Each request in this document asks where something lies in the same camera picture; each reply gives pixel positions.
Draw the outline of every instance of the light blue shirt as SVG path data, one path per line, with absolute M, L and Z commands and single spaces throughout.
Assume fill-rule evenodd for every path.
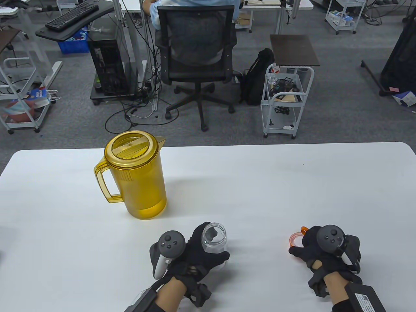
M 240 0 L 158 0 L 150 5 L 152 24 L 160 30 L 159 13 L 157 7 L 166 5 L 171 7 L 215 7 L 220 5 L 234 5 L 233 20 L 237 20 L 240 11 Z

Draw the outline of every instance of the black backpack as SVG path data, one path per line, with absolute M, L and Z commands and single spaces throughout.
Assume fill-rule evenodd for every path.
M 248 105 L 260 105 L 266 69 L 274 61 L 273 51 L 269 48 L 259 52 L 256 61 L 240 82 L 240 103 L 246 101 Z

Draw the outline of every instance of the blue crate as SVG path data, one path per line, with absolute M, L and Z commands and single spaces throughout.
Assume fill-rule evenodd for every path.
M 58 42 L 62 54 L 89 53 L 87 35 L 83 31 L 76 32 L 66 41 Z

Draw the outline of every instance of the black glove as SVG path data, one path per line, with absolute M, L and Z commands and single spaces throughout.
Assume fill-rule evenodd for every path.
M 223 264 L 230 258 L 227 251 L 222 253 L 206 253 L 204 251 L 201 236 L 204 228 L 209 223 L 205 222 L 194 230 L 191 238 L 186 243 L 185 251 L 180 257 L 172 261 L 166 275 L 187 275 L 199 282 L 213 267 Z
M 186 286 L 185 297 L 196 306 L 201 307 L 209 299 L 211 292 L 205 284 L 198 284 L 213 268 L 223 264 L 230 258 L 227 251 L 222 253 L 206 253 L 202 247 L 201 236 L 210 222 L 198 226 L 186 243 L 185 251 L 168 266 L 164 279 L 174 276 Z
M 341 258 L 335 257 L 330 253 L 323 251 L 318 245 L 317 233 L 322 226 L 314 226 L 310 228 L 302 238 L 302 244 L 304 247 L 290 247 L 289 253 L 298 257 L 306 262 L 308 268 L 314 273 L 314 277 L 308 282 L 317 296 L 325 297 L 325 283 L 323 281 L 324 276 L 332 272 L 339 272 L 339 274 L 346 280 L 358 284 L 362 284 L 361 278 L 352 273 L 348 266 L 342 261 Z M 322 262 L 322 267 L 314 270 L 312 266 L 316 260 Z

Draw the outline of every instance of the pitcher lid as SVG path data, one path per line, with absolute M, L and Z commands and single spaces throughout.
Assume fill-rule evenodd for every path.
M 127 131 L 114 137 L 104 149 L 104 157 L 118 168 L 140 167 L 159 152 L 165 138 L 154 137 L 144 131 Z

